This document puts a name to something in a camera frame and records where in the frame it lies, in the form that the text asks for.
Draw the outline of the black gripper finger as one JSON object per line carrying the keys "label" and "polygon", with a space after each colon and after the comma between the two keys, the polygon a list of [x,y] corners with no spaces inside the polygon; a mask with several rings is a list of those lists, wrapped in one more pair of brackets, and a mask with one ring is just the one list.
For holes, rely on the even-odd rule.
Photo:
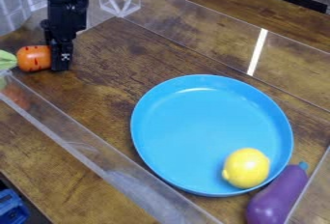
{"label": "black gripper finger", "polygon": [[73,53],[72,42],[50,41],[50,56],[52,56],[50,69],[53,71],[69,70],[72,53]]}

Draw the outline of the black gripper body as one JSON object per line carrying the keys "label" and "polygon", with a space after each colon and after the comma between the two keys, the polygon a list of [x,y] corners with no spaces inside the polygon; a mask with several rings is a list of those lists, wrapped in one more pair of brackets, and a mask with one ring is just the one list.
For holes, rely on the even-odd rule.
{"label": "black gripper body", "polygon": [[69,42],[86,28],[89,0],[46,0],[48,18],[40,23],[46,42]]}

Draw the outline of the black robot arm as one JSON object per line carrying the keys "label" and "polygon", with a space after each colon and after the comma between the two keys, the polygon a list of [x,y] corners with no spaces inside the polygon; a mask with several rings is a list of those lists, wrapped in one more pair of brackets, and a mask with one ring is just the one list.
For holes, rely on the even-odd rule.
{"label": "black robot arm", "polygon": [[40,25],[50,47],[50,69],[69,70],[76,33],[86,29],[89,0],[46,0],[48,17]]}

